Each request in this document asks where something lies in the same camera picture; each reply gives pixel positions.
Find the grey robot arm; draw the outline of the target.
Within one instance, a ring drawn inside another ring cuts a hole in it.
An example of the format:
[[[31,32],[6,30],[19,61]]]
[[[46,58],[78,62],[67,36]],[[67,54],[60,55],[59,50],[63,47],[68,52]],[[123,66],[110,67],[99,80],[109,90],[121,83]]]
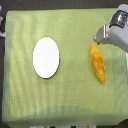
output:
[[[113,44],[128,53],[128,4],[121,4],[111,22],[103,25],[93,36],[97,44]]]

